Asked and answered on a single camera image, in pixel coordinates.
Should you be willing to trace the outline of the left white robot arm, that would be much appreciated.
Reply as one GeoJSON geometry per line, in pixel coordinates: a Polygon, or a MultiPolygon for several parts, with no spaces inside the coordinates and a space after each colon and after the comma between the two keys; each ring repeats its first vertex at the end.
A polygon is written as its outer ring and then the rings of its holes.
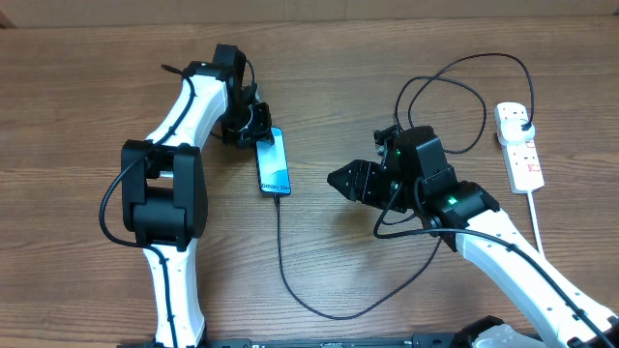
{"type": "Polygon", "coordinates": [[[158,324],[150,347],[201,347],[206,320],[197,293],[196,250],[208,218],[202,150],[215,125],[226,145],[244,149],[273,139],[269,106],[236,45],[220,43],[209,62],[180,70],[180,94],[162,123],[121,150],[125,228],[134,233],[153,279],[158,324]]]}

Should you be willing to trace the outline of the Galaxy S24+ smartphone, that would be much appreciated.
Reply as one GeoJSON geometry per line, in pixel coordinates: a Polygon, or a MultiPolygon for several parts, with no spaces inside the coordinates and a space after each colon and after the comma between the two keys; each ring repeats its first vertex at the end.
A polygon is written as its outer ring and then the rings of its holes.
{"type": "Polygon", "coordinates": [[[258,141],[256,164],[259,188],[263,193],[290,195],[291,186],[283,131],[271,128],[273,141],[258,141]]]}

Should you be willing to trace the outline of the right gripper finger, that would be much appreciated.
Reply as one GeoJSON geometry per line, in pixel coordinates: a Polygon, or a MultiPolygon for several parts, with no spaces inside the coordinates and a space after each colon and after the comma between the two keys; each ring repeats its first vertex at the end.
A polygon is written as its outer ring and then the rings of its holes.
{"type": "Polygon", "coordinates": [[[354,159],[336,171],[337,176],[367,176],[375,174],[375,163],[363,159],[354,159]]]}
{"type": "Polygon", "coordinates": [[[365,202],[366,176],[337,176],[336,171],[328,175],[327,183],[341,193],[346,199],[365,202]]]}

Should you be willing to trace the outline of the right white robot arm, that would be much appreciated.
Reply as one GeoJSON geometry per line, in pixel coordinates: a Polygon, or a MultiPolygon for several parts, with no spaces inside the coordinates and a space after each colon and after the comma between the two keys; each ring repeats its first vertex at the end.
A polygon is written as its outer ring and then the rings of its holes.
{"type": "Polygon", "coordinates": [[[327,182],[383,214],[411,210],[419,234],[441,238],[482,270],[548,347],[615,347],[618,316],[581,292],[518,232],[498,201],[457,179],[430,126],[378,130],[381,162],[355,159],[327,182]]]}

